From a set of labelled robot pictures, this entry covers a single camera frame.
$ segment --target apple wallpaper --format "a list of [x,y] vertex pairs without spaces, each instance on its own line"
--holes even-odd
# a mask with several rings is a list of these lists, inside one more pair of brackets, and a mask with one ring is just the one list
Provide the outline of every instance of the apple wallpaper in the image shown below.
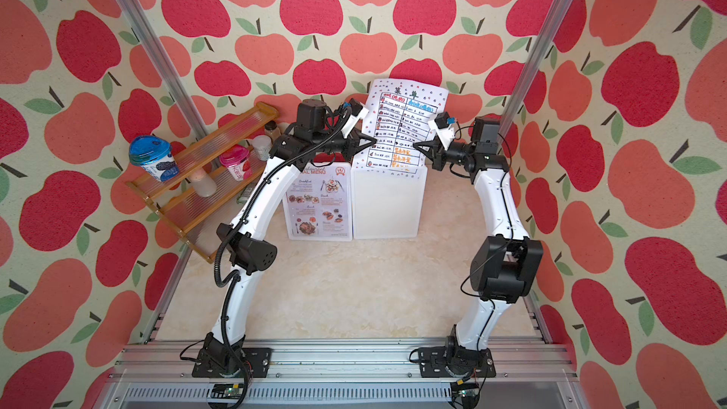
[[194,139],[172,131],[186,122],[103,4],[0,0],[3,409],[93,406],[179,259],[176,235],[123,183],[142,173],[135,136],[174,151]]
[[727,0],[573,4],[508,139],[541,313],[593,409],[727,407]]
[[[91,407],[151,320],[179,248],[123,185],[135,136],[179,151],[189,121],[262,100],[290,123],[378,77],[448,88],[462,125],[499,117],[552,0],[138,2],[197,117],[114,0],[0,0],[0,409]],[[534,293],[594,409],[727,407],[725,14],[574,0],[506,135],[546,249]]]

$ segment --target table grid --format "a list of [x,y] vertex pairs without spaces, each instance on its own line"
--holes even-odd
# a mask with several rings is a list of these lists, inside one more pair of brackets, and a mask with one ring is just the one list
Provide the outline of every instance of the table grid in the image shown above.
[[368,153],[367,166],[416,172],[423,156],[412,144],[429,139],[431,130],[427,122],[434,112],[434,106],[413,98],[390,92],[382,94],[374,131],[377,143]]

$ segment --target robotic arm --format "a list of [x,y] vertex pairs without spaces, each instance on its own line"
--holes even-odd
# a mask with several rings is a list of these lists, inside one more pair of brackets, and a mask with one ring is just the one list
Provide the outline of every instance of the robotic arm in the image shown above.
[[477,385],[464,381],[474,373],[495,377],[487,349],[489,336],[505,310],[530,292],[543,249],[540,241],[530,239],[515,210],[510,168],[504,156],[497,154],[499,123],[477,117],[468,144],[454,141],[454,121],[446,112],[438,114],[430,126],[437,136],[414,143],[414,148],[432,160],[432,169],[442,170],[447,163],[450,171],[454,165],[464,166],[468,175],[462,177],[470,179],[482,202],[487,238],[462,282],[464,286],[469,279],[476,292],[468,294],[475,298],[465,316],[452,327],[444,347],[419,348],[412,352],[419,356],[413,361],[419,364],[422,377],[458,378],[452,384],[453,395],[462,396],[465,408],[475,407]]
[[[231,285],[220,319],[207,334],[195,361],[194,377],[234,377],[242,371],[247,382],[250,374],[264,377],[267,373],[270,350],[243,349],[242,343],[255,289],[278,253],[275,245],[263,240],[270,219],[288,187],[316,153],[340,152],[350,161],[376,143],[354,128],[366,113],[368,109],[356,100],[335,112],[322,101],[304,100],[298,105],[296,122],[273,144],[265,171],[243,210],[231,224],[217,227],[222,243],[215,256],[214,279],[219,287]],[[220,262],[225,249],[231,252],[232,271],[222,279]]]
[[[376,139],[354,128],[366,113],[368,110],[355,100],[335,112],[322,101],[304,100],[298,106],[296,123],[273,144],[265,171],[244,209],[231,224],[220,224],[217,228],[222,243],[215,256],[215,283],[219,287],[231,284],[220,319],[207,334],[192,375],[230,378],[242,373],[245,385],[225,390],[230,392],[228,396],[239,398],[232,407],[241,404],[250,377],[265,377],[268,371],[271,350],[243,348],[242,343],[255,289],[277,255],[276,246],[263,240],[270,219],[288,187],[313,161],[316,152],[338,151],[350,161],[356,153],[376,143]],[[515,210],[507,161],[496,154],[499,124],[476,118],[472,141],[464,144],[454,141],[453,122],[447,113],[439,114],[431,121],[437,131],[434,140],[413,146],[432,160],[433,169],[442,170],[447,163],[450,170],[455,164],[464,166],[466,177],[482,202],[487,238],[475,255],[467,278],[477,292],[469,295],[476,298],[452,328],[445,346],[419,348],[418,358],[413,362],[419,364],[422,377],[459,379],[452,384],[453,395],[462,396],[465,407],[474,407],[479,392],[471,392],[476,384],[462,381],[474,373],[480,377],[495,376],[488,338],[502,313],[529,293],[543,251],[540,242],[530,240]],[[231,251],[232,271],[222,279],[220,261],[225,249]]]

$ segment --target acrylic shelf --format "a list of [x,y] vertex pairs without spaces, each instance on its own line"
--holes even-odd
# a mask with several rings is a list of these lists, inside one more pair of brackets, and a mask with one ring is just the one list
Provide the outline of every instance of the acrylic shelf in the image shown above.
[[249,111],[243,112],[222,128],[218,128],[199,142],[195,142],[187,149],[176,154],[175,160],[179,167],[179,174],[176,177],[166,182],[159,182],[149,174],[144,174],[133,181],[127,181],[126,186],[129,186],[134,193],[141,197],[147,207],[157,214],[159,219],[165,222],[181,241],[189,245],[207,262],[212,263],[212,258],[195,245],[189,232],[220,206],[240,193],[245,186],[257,181],[265,169],[265,162],[257,158],[254,149],[252,147],[248,148],[250,150],[250,177],[237,181],[230,175],[227,168],[220,167],[209,174],[217,184],[217,191],[212,196],[202,197],[197,195],[194,185],[190,184],[184,193],[171,198],[163,206],[160,206],[156,200],[195,170],[220,156],[223,151],[247,138],[277,116],[278,111],[275,108],[266,103],[258,102]]

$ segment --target black mounting plate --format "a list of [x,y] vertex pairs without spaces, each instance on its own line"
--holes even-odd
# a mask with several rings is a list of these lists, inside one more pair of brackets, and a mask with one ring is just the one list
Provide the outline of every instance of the black mounting plate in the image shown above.
[[[419,371],[423,378],[457,378],[456,371],[448,370],[444,358],[444,346],[420,347],[417,350],[419,355]],[[483,366],[475,368],[477,377],[493,378],[496,376],[495,363],[492,362],[492,352],[489,349],[480,351],[480,363]]]
[[[252,366],[252,377],[266,378],[268,377],[268,368],[270,367],[270,355],[273,350],[269,347],[244,347],[242,348],[242,360],[249,362]],[[192,370],[192,377],[195,378],[242,378],[240,373],[234,376],[227,374],[227,370],[218,365],[208,355],[201,354],[201,362],[195,363]]]

